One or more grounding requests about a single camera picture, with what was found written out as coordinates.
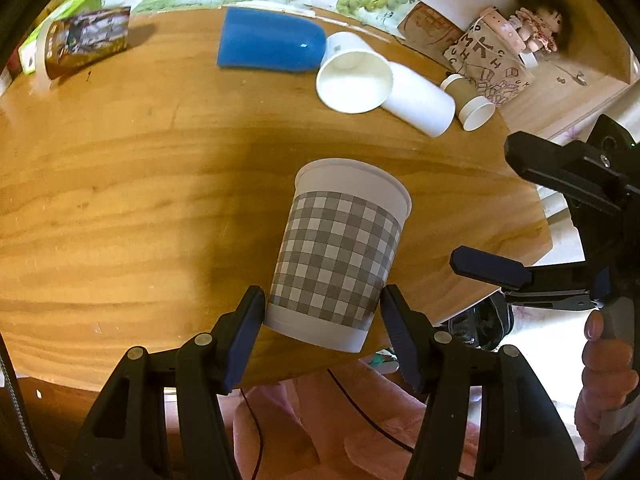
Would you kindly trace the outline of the right hand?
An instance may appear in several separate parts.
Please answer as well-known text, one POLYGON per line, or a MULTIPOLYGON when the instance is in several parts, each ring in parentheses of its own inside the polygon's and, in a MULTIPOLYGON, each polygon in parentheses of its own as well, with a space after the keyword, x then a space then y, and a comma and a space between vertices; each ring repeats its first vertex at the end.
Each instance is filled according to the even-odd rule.
POLYGON ((575 408, 575 424, 585 445, 584 459, 593 462, 608 440, 600 434, 605 412, 621 408, 638 386, 638 373, 631 368, 632 349, 619 339, 603 337, 604 318, 593 310, 587 318, 582 350, 582 391, 575 408))

